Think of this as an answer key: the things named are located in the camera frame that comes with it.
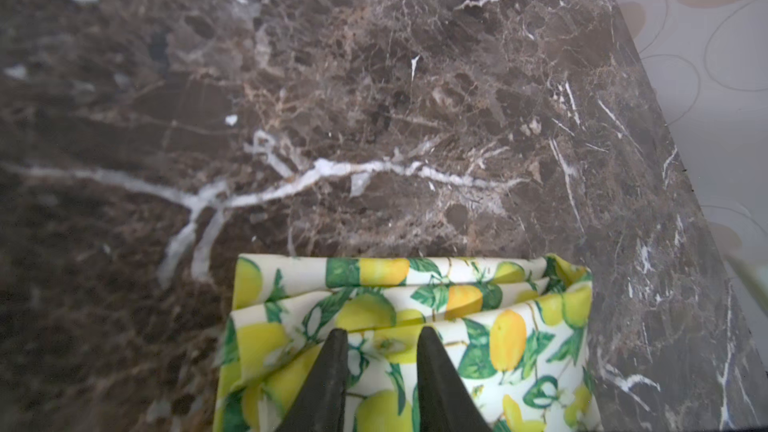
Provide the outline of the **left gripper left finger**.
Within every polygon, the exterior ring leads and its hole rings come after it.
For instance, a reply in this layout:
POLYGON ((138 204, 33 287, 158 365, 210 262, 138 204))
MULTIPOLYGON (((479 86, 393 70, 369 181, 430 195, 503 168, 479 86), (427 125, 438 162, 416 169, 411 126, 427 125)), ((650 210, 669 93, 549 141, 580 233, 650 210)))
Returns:
POLYGON ((347 332, 336 328, 329 334, 296 400, 276 430, 342 431, 348 374, 347 332))

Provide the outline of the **lemon print skirt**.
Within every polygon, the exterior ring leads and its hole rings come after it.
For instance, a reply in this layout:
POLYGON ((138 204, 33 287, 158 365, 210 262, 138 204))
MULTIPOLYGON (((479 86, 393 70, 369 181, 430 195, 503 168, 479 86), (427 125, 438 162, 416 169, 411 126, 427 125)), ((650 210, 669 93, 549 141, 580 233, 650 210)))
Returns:
POLYGON ((433 328, 494 431, 601 428, 587 368, 592 275, 548 254, 317 258, 243 254, 213 427, 272 431, 329 334, 348 334, 344 427, 416 431, 417 342, 433 328))

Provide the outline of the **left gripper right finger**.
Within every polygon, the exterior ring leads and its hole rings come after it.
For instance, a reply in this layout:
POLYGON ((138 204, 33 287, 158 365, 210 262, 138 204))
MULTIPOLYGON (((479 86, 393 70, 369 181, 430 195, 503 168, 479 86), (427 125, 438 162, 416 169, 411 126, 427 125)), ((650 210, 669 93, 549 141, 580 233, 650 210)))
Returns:
POLYGON ((432 327, 418 338, 417 377, 421 432, 491 430, 432 327))

